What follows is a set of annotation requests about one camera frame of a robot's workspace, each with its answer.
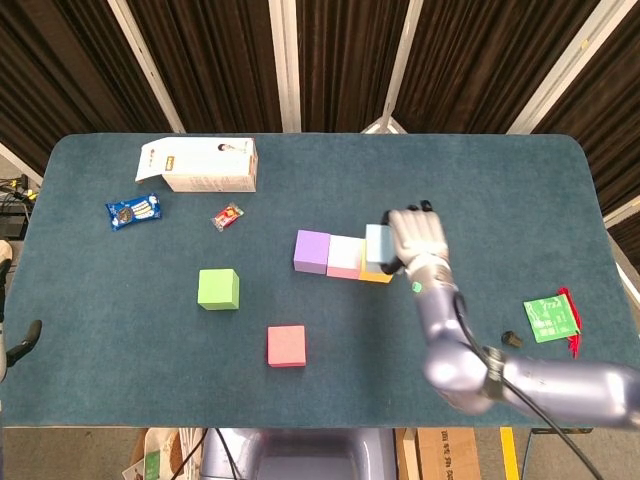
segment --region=cube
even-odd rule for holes
[[[382,272],[381,263],[391,263],[396,256],[393,246],[393,234],[388,225],[367,225],[365,239],[367,241],[367,271]]]
[[[327,273],[331,235],[310,230],[298,230],[293,268],[297,272]]]
[[[237,310],[240,279],[231,268],[200,270],[198,304],[205,310]]]
[[[393,278],[393,275],[387,275],[382,273],[382,270],[378,266],[378,264],[373,264],[373,267],[370,267],[367,263],[367,248],[368,244],[365,241],[364,252],[362,254],[362,261],[360,263],[360,280],[364,280],[365,282],[378,282],[378,283],[389,283]]]
[[[362,238],[331,235],[327,276],[357,280],[360,277],[363,250]]]
[[[304,367],[307,364],[304,325],[267,328],[267,363],[271,367]]]

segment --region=red block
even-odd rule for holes
[[[267,363],[271,367],[307,364],[304,325],[267,328]]]

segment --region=candy wrapper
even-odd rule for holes
[[[106,203],[105,206],[111,218],[111,230],[114,232],[130,223],[162,218],[162,210],[155,193],[126,202]]]
[[[220,211],[215,217],[211,219],[218,231],[223,231],[237,219],[239,219],[244,212],[235,203],[230,203],[223,210]]]

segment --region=table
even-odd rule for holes
[[[364,236],[389,208],[429,199],[448,236],[479,341],[536,344],[524,300],[568,286],[583,359],[639,366],[638,339],[578,144],[557,135],[255,135],[253,194],[137,185],[140,147],[163,135],[91,134],[51,155],[9,293],[13,345],[37,347],[0,387],[5,425],[354,427],[539,424],[497,405],[452,409],[424,381],[405,278],[390,285],[293,270],[298,229]],[[111,232],[104,203],[155,191],[164,218]],[[229,201],[245,216],[219,233]],[[234,268],[240,310],[196,303],[198,271]],[[307,366],[273,369],[266,327],[307,330]]]

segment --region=brown curtain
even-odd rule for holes
[[[302,130],[364,130],[382,114],[408,0],[296,3]]]
[[[170,131],[106,2],[0,3],[0,139],[39,173],[70,133]]]
[[[409,132],[505,133],[597,0],[426,0],[393,116]]]
[[[536,129],[584,148],[606,215],[640,195],[640,3]]]
[[[267,0],[134,0],[189,132],[280,132]]]
[[[614,225],[609,233],[633,267],[640,272],[640,213]]]

